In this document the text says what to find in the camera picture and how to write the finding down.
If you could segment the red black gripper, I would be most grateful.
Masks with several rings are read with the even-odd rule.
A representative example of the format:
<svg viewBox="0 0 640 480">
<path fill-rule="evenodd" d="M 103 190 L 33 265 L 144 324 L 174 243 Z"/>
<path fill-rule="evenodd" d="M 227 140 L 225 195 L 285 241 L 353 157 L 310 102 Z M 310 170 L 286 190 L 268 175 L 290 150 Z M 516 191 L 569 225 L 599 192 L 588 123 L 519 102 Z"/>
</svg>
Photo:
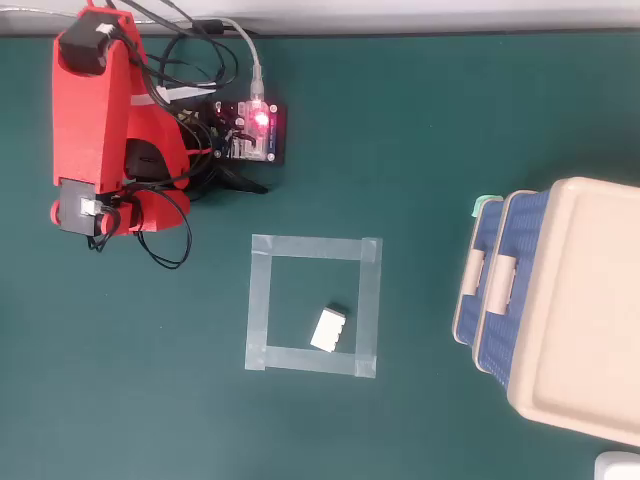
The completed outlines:
<svg viewBox="0 0 640 480">
<path fill-rule="evenodd" d="M 114 197 L 120 215 L 116 236 L 158 232 L 178 227 L 190 213 L 190 200 L 182 190 L 125 192 Z"/>
</svg>

